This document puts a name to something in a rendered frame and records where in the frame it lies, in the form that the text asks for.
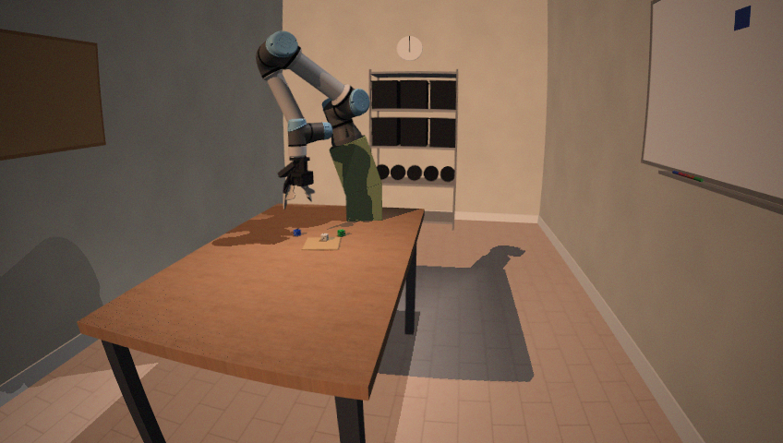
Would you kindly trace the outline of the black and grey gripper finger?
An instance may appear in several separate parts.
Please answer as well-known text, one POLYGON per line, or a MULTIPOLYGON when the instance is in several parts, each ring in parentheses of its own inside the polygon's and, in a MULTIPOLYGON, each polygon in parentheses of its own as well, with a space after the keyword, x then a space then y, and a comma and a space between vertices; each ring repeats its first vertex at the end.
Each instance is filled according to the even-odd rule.
POLYGON ((295 198, 295 186, 291 186, 291 180, 290 176, 287 176, 284 185, 283 185, 283 209, 285 210, 285 207, 287 205, 287 200, 294 199, 295 198))
POLYGON ((312 198, 311 198, 311 195, 310 195, 310 194, 314 194, 314 193, 315 193, 315 190, 314 190, 314 189, 312 189, 312 188, 310 188, 309 186, 301 186, 301 188, 303 188, 303 189, 304 189, 304 191, 305 191, 305 194, 307 195, 307 198, 308 198, 310 201, 312 201, 312 198))

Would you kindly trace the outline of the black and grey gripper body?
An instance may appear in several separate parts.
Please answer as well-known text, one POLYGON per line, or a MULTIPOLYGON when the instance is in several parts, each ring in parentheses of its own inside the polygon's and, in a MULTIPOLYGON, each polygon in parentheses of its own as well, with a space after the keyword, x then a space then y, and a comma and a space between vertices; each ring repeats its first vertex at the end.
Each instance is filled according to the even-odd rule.
POLYGON ((287 175, 290 176, 292 186, 309 186, 314 184, 313 171, 307 170, 307 161, 310 161, 309 157, 289 157, 289 161, 294 161, 295 164, 295 168, 287 175))

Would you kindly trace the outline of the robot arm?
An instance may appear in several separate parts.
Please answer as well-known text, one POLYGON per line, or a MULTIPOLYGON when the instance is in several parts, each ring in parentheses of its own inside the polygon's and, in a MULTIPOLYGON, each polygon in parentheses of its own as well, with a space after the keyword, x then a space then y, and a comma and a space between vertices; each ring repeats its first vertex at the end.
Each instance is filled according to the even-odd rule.
POLYGON ((342 84, 302 54, 293 34, 287 31, 273 33, 258 48, 256 61, 288 123, 288 154, 291 158, 306 157, 307 144, 318 140, 331 138, 335 148, 362 137, 352 118, 368 110, 370 101, 367 93, 342 84), (306 122, 283 76, 286 69, 328 97, 322 108, 329 123, 306 122))

